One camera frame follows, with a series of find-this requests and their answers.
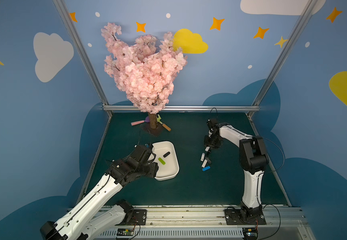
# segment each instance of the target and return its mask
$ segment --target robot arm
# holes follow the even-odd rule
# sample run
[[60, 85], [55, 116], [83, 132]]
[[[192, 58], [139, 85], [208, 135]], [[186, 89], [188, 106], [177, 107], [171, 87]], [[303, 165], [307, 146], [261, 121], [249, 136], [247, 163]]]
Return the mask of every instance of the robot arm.
[[136, 146], [124, 159], [112, 163], [95, 187], [70, 212], [56, 222], [48, 221], [40, 232], [44, 240], [89, 240], [109, 226], [129, 223], [133, 207], [125, 201], [92, 219], [104, 204], [125, 185], [141, 176], [155, 177], [158, 166], [152, 146]]
[[219, 148], [222, 139], [227, 139], [239, 147], [240, 165], [244, 170], [244, 194], [242, 199], [241, 218], [251, 222], [262, 214], [260, 191], [264, 169], [268, 164], [266, 147], [262, 138], [245, 134], [228, 123], [218, 123], [215, 119], [207, 122], [209, 132], [204, 138], [207, 154], [211, 149]]

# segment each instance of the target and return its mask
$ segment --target dark green table surface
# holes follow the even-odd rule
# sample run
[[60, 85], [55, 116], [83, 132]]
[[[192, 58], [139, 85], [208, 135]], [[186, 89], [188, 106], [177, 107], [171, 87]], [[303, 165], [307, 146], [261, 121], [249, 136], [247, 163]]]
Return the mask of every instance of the dark green table surface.
[[[114, 113], [87, 192], [108, 169], [105, 162], [130, 154], [137, 144], [170, 141], [175, 146], [179, 173], [173, 179], [157, 181], [141, 177], [126, 185], [106, 205], [125, 199], [133, 205], [212, 205], [240, 204], [244, 192], [244, 173], [239, 164], [239, 149], [224, 140], [219, 149], [209, 155], [211, 169], [202, 171], [200, 161], [204, 152], [204, 136], [208, 134], [206, 122], [216, 113], [161, 113], [162, 122], [171, 127], [158, 137], [141, 130], [141, 124], [131, 122], [145, 119], [146, 113]], [[236, 129], [254, 134], [244, 113], [219, 113], [219, 122], [228, 122]], [[287, 204], [272, 173], [263, 175], [261, 199], [263, 204]]]

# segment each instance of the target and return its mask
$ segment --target white cloud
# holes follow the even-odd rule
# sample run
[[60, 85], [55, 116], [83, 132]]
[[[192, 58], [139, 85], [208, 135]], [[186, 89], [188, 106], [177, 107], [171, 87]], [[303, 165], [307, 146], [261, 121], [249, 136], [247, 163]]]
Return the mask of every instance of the white cloud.
[[[241, 0], [240, 8], [249, 14], [301, 15], [308, 0]], [[325, 0], [318, 0], [312, 14], [323, 7]]]
[[56, 33], [37, 33], [33, 39], [37, 57], [35, 72], [43, 83], [49, 82], [72, 59], [74, 47]]

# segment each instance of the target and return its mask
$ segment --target blue wall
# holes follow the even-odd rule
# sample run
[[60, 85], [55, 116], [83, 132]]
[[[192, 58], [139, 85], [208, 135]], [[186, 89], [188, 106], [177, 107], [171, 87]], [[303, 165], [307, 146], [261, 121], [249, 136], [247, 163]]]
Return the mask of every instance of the blue wall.
[[39, 80], [38, 32], [72, 42], [52, 0], [1, 0], [0, 239], [41, 239], [74, 206], [108, 120], [75, 49]]
[[[342, 13], [332, 23], [326, 18], [335, 7]], [[347, 238], [347, 106], [329, 86], [342, 71], [347, 71], [347, 1], [327, 0], [253, 116], [259, 134], [282, 146], [286, 162], [279, 177], [318, 240]], [[279, 167], [281, 153], [270, 142], [267, 146]]]
[[[77, 22], [74, 24], [110, 104], [127, 98], [117, 89], [113, 78], [104, 72], [104, 59], [109, 52], [100, 29], [108, 22], [122, 27], [122, 35], [118, 38], [129, 45], [146, 34], [162, 40], [167, 31], [176, 33], [182, 28], [199, 33], [208, 44], [208, 50], [202, 54], [186, 54], [188, 64], [174, 81], [169, 104], [203, 105], [206, 101], [207, 104], [229, 105], [231, 101], [220, 94], [237, 94], [249, 84], [265, 79], [281, 50], [274, 44], [281, 36], [287, 39], [298, 19], [290, 15], [248, 14], [241, 10], [240, 1], [235, 0], [65, 2], [69, 12], [75, 12]], [[220, 31], [210, 30], [214, 17], [225, 19]], [[136, 22], [146, 23], [145, 33], [136, 31]], [[259, 27], [269, 28], [263, 39], [253, 38]], [[260, 87], [253, 85], [249, 98], [254, 98]], [[241, 99], [234, 104], [251, 105], [252, 102]]]

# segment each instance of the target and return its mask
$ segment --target white marker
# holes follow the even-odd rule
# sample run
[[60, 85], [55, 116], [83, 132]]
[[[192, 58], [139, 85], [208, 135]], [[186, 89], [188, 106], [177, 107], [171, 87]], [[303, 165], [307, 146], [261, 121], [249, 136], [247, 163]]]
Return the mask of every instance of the white marker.
[[204, 168], [207, 162], [208, 162], [207, 160], [203, 161], [203, 164], [201, 165], [201, 167]]

